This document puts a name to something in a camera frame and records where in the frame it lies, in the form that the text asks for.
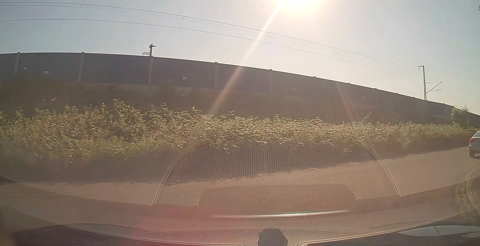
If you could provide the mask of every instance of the overhead wire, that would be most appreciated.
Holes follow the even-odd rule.
[[[223,25],[226,25],[226,26],[232,26],[232,27],[237,27],[237,28],[244,28],[244,29],[254,30],[254,31],[258,31],[258,32],[264,32],[264,33],[268,33],[268,34],[272,34],[272,35],[276,35],[276,36],[280,36],[280,37],[285,37],[285,38],[292,39],[292,40],[297,40],[297,41],[307,42],[307,43],[311,43],[311,44],[315,44],[315,45],[319,45],[319,46],[323,46],[323,47],[327,47],[327,48],[332,48],[332,49],[335,49],[335,50],[339,50],[339,51],[343,51],[343,52],[346,52],[346,53],[355,54],[355,55],[362,56],[362,57],[366,57],[366,58],[369,58],[369,59],[374,59],[374,60],[381,61],[381,62],[388,63],[388,64],[393,64],[393,65],[398,65],[398,66],[406,67],[405,65],[402,65],[402,64],[399,64],[399,63],[387,61],[387,60],[384,60],[384,59],[375,58],[375,57],[372,57],[372,56],[368,56],[368,55],[364,55],[364,54],[361,54],[361,53],[356,53],[356,52],[348,51],[348,50],[341,49],[341,48],[337,48],[337,47],[333,47],[333,46],[328,46],[328,45],[321,44],[321,43],[317,43],[317,42],[314,42],[314,41],[303,40],[303,39],[301,39],[301,38],[296,38],[296,37],[292,37],[292,36],[288,36],[288,35],[284,35],[284,34],[279,34],[279,33],[274,33],[274,32],[269,32],[269,31],[263,31],[263,30],[261,30],[261,29],[251,28],[251,27],[247,27],[247,26],[236,25],[236,24],[231,24],[231,23],[227,23],[227,22],[219,22],[219,21],[209,20],[209,19],[205,19],[205,18],[198,18],[198,17],[181,15],[181,14],[174,14],[174,13],[168,13],[168,12],[155,11],[155,10],[143,10],[143,9],[136,9],[136,8],[129,8],[129,7],[120,7],[120,6],[110,6],[110,5],[101,5],[101,4],[87,4],[87,3],[72,3],[72,2],[14,1],[14,2],[0,2],[0,4],[67,4],[67,5],[85,5],[85,6],[94,6],[94,7],[106,7],[106,8],[115,8],[115,9],[125,9],[125,10],[141,11],[141,12],[156,13],[156,14],[162,14],[162,15],[168,15],[168,16],[178,16],[178,17],[184,17],[184,18],[195,19],[195,20],[202,20],[202,21],[212,22],[212,23],[217,23],[217,24],[223,24]]]
[[[237,39],[244,39],[244,40],[249,40],[249,41],[255,41],[255,42],[261,42],[261,43],[271,44],[271,45],[275,45],[275,46],[279,46],[279,47],[284,47],[284,48],[288,48],[288,49],[298,50],[298,51],[302,51],[302,52],[306,52],[306,53],[311,53],[311,54],[315,54],[315,55],[319,55],[319,56],[331,58],[331,59],[334,59],[334,60],[339,60],[339,61],[343,61],[343,62],[346,62],[346,63],[350,63],[350,64],[354,64],[354,65],[359,65],[359,66],[366,67],[365,65],[362,65],[362,64],[359,64],[359,63],[355,63],[355,62],[351,62],[351,61],[348,61],[348,60],[345,60],[345,59],[339,59],[339,58],[336,58],[336,57],[333,57],[333,56],[327,56],[327,55],[324,55],[324,54],[315,53],[315,52],[312,52],[312,51],[308,51],[308,50],[304,50],[304,49],[300,49],[300,48],[295,48],[295,47],[291,47],[291,46],[280,45],[280,44],[275,44],[275,43],[271,43],[271,42],[267,42],[267,41],[255,40],[255,39],[250,39],[250,38],[240,37],[240,36],[235,36],[235,35],[230,35],[230,34],[224,34],[224,33],[218,33],[218,32],[212,32],[212,31],[206,31],[206,30],[200,30],[200,29],[193,29],[193,28],[170,26],[170,25],[161,25],[161,24],[152,24],[152,23],[142,23],[142,22],[118,21],[118,20],[85,19],[85,18],[27,18],[27,19],[0,20],[0,23],[3,23],[3,22],[19,22],[19,21],[40,21],[40,20],[99,21],[99,22],[114,22],[114,23],[124,23],[124,24],[136,24],[136,25],[155,26],[155,27],[162,27],[162,28],[183,29],[183,30],[203,32],[203,33],[214,34],[214,35],[222,35],[222,36],[228,36],[228,37],[233,37],[233,38],[237,38]]]
[[[88,7],[88,6],[86,7],[86,6],[76,6],[76,5],[3,4],[3,5],[0,5],[0,6],[66,7],[66,8],[80,8],[80,9],[100,9],[100,10],[110,10],[110,11],[122,11],[122,12],[126,12],[126,13],[136,13],[136,14],[143,14],[143,15],[165,16],[165,14],[163,14],[163,13],[155,13],[155,12],[135,12],[135,11],[138,11],[138,10],[132,11],[132,10],[128,10],[128,9],[110,9],[110,8],[102,9],[101,7]],[[167,17],[176,18],[176,19],[180,19],[180,20],[185,20],[184,17],[179,17],[179,16],[167,16]],[[209,23],[209,24],[215,25],[215,26],[225,26],[224,24],[220,24],[220,23],[212,23],[211,21],[196,20],[196,19],[192,19],[192,21]],[[248,29],[239,28],[239,27],[233,27],[233,28],[241,30],[241,31],[249,31]]]
[[[33,5],[22,5],[22,7],[14,7],[14,8],[1,9],[0,11],[20,9],[20,8],[27,8],[27,7],[32,7],[32,6],[33,6]]]

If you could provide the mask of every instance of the dotted frit pattern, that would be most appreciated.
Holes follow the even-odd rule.
[[[345,185],[357,200],[395,196],[390,177],[361,144],[261,143],[231,138],[187,151],[156,204],[198,206],[204,190],[268,185]]]

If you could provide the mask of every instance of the curb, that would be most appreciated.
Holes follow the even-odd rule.
[[[480,166],[470,170],[470,172],[468,172],[468,174],[466,174],[465,176],[466,196],[468,197],[468,201],[470,202],[470,204],[477,210],[478,213],[480,213],[480,206],[478,205],[477,201],[475,201],[475,197],[473,197],[471,175],[473,172],[479,169],[480,169]]]

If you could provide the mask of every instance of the green vegetation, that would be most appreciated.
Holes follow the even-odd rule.
[[[459,126],[468,129],[469,127],[469,108],[465,105],[463,107],[453,106],[450,117],[454,123]]]
[[[117,100],[111,107],[66,106],[61,113],[37,109],[33,117],[21,110],[11,118],[0,113],[2,157],[28,154],[62,164],[175,153],[203,140],[238,135],[258,142],[386,144],[392,150],[420,152],[464,145],[471,132],[456,123],[389,125],[362,120],[337,125],[318,118],[214,116],[195,108],[141,111]]]

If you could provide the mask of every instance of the tree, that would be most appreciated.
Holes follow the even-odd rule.
[[[463,128],[467,129],[469,127],[469,108],[466,105],[463,107],[453,106],[450,117],[454,123]]]

